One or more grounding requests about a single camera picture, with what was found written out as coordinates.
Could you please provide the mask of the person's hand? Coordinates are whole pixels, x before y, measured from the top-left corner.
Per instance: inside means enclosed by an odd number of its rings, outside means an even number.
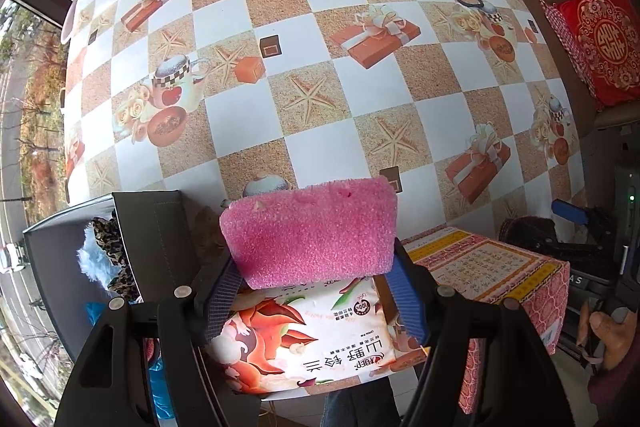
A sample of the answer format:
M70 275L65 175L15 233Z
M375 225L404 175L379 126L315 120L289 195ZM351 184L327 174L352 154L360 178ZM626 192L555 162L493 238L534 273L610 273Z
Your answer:
M588 301L582 304L576 345L585 347L590 332L604 344L601 369L610 371L626 357L637 328L637 314L628 311L623 322L616 322L608 314L592 311Z

